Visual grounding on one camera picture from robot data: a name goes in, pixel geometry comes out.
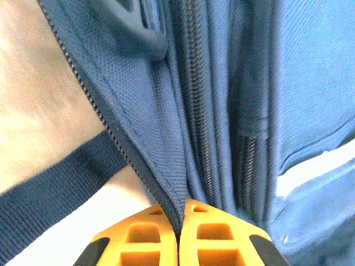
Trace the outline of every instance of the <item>zipper teeth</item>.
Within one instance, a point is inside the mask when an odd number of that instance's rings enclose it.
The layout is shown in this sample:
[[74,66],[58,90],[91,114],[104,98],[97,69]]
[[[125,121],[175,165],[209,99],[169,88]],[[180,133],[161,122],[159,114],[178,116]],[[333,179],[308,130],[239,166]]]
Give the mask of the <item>zipper teeth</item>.
[[202,10],[199,0],[186,1],[187,35],[189,38],[189,55],[192,102],[196,125],[197,140],[199,142],[203,172],[212,204],[215,195],[211,176],[210,147],[207,129],[206,83],[204,74],[204,51],[202,36]]
[[69,56],[69,53],[67,52],[67,49],[62,41],[62,39],[60,38],[57,30],[55,29],[52,20],[44,6],[44,4],[42,3],[41,0],[37,1],[42,13],[44,14],[45,19],[47,20],[48,25],[50,26],[50,29],[52,30],[57,43],[59,44],[60,49],[62,50],[65,59],[67,60],[72,72],[75,75],[75,78],[77,79],[81,89],[83,90],[83,92],[85,93],[85,96],[87,97],[87,99],[90,102],[90,105],[93,107],[95,113],[97,114],[99,120],[101,121],[101,123],[104,125],[107,133],[109,134],[109,136],[111,137],[111,139],[114,142],[114,145],[117,147],[117,149],[120,151],[120,153],[122,154],[122,156],[124,157],[125,161],[128,163],[128,165],[130,165],[132,167],[132,169],[134,170],[134,172],[137,174],[137,176],[139,177],[139,179],[142,181],[142,183],[145,185],[145,187],[149,190],[149,192],[153,195],[153,197],[157,200],[157,197],[155,195],[155,193],[153,193],[150,188],[147,186],[147,184],[144,182],[144,180],[141,178],[140,173],[138,172],[138,170],[134,167],[134,165],[131,162],[130,157],[125,153],[125,151],[123,150],[121,144],[118,142],[116,136],[114,135],[114,133],[112,132],[112,130],[110,129],[106,119],[104,118],[103,114],[101,113],[101,111],[99,110],[97,104],[95,103],[94,99],[92,98],[92,96],[90,95],[90,92],[88,91],[87,87],[85,86],[84,82],[82,81],[82,78],[80,77],[78,71],[75,68],[75,65],[73,64],[73,60],[71,59],[71,57]]
[[247,158],[246,158],[246,175],[245,175],[245,207],[248,215],[252,216],[251,206],[251,181],[253,174],[253,163],[255,157],[256,139],[248,140],[247,142]]

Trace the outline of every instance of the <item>zipper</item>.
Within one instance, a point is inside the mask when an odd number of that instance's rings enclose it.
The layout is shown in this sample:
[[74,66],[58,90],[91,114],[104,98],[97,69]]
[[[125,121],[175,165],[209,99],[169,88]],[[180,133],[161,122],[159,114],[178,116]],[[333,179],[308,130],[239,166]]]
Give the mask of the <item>zipper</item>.
[[242,183],[244,184],[242,188],[244,189],[244,208],[247,211],[249,217],[252,217],[252,178],[253,178],[253,165],[255,158],[255,147],[256,147],[256,139],[246,138],[246,156],[244,163],[242,164],[244,167],[244,175],[242,176]]
[[57,40],[57,43],[60,47],[60,49],[62,50],[63,52],[63,55],[65,57],[65,59],[67,60],[72,72],[74,73],[82,91],[84,92],[85,96],[87,97],[87,99],[89,100],[90,102],[90,105],[92,106],[92,108],[94,109],[95,113],[97,114],[99,120],[101,121],[101,123],[104,125],[107,133],[109,134],[109,136],[111,137],[111,139],[113,140],[114,142],[114,145],[116,146],[116,148],[119,150],[119,152],[123,155],[125,161],[127,162],[127,164],[129,166],[132,167],[132,169],[134,170],[134,172],[137,174],[137,176],[139,177],[139,179],[142,181],[142,183],[144,184],[144,186],[148,189],[148,191],[153,195],[153,197],[156,199],[157,202],[158,201],[158,197],[156,196],[156,194],[149,188],[149,186],[145,183],[144,179],[141,177],[139,171],[136,169],[136,167],[133,165],[130,157],[128,156],[128,154],[124,151],[124,149],[122,148],[121,144],[119,143],[119,141],[117,140],[117,138],[115,137],[114,133],[112,132],[112,130],[110,129],[106,119],[104,118],[103,114],[101,113],[100,109],[98,108],[97,104],[95,103],[94,99],[92,98],[90,92],[88,91],[87,87],[85,86],[84,82],[82,81],[78,71],[76,70],[74,64],[73,64],[73,60],[72,58],[69,56],[69,53],[67,52],[67,49],[62,41],[62,39],[60,38],[57,30],[55,29],[50,17],[49,17],[49,14],[44,6],[44,4],[42,3],[41,0],[38,0],[37,1],[41,10],[42,10],[42,13],[44,14],[44,17],[45,19],[47,20],[47,23],[48,25],[50,26],[50,29],[52,31],[52,33],[54,34],[56,40]]
[[215,205],[210,160],[209,132],[207,127],[207,95],[204,58],[204,34],[202,28],[201,0],[186,0],[182,3],[182,32],[184,32],[183,47],[184,67],[182,82],[185,80],[185,101],[187,102],[187,117],[189,130],[194,147],[195,159],[200,166],[202,183],[210,200]]

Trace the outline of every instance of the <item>black rubber edge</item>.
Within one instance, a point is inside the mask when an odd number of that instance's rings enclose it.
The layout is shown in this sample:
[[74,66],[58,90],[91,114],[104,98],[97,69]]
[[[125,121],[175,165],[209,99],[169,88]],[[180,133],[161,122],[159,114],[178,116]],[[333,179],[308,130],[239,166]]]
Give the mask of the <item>black rubber edge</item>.
[[109,241],[110,238],[103,237],[88,244],[73,266],[96,266]]
[[249,238],[265,266],[291,266],[272,242],[256,234]]

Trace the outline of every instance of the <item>blue backpack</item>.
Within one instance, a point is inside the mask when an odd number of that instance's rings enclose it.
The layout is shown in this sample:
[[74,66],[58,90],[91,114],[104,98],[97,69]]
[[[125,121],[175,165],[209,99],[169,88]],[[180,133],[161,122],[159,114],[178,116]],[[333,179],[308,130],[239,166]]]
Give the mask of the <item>blue backpack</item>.
[[178,239],[194,198],[292,265],[355,265],[355,159],[284,175],[355,137],[355,1],[39,5],[106,132],[1,195],[1,265],[127,164]]

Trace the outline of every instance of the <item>white surface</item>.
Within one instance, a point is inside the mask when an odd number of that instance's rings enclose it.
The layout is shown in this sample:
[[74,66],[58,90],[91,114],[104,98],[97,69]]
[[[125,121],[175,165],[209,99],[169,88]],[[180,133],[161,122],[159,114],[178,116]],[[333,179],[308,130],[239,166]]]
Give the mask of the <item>white surface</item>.
[[140,180],[130,167],[126,167],[6,266],[73,265],[94,235],[149,206]]

